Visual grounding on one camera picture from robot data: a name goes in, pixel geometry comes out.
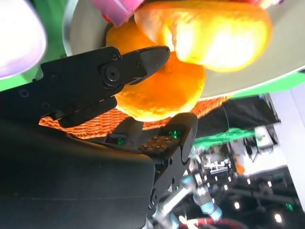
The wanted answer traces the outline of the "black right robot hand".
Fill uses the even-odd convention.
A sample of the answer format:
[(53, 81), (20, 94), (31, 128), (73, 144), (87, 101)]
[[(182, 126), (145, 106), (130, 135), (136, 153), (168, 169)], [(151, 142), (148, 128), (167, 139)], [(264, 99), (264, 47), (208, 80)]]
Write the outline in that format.
[(196, 190), (185, 176), (198, 127), (193, 113), (174, 116), (146, 144), (131, 122), (107, 143), (39, 125), (83, 124), (113, 109), (125, 85), (142, 83), (170, 57), (166, 46), (124, 55), (114, 47), (41, 65), (41, 77), (1, 92), (0, 226), (3, 229), (177, 228), (170, 215)]

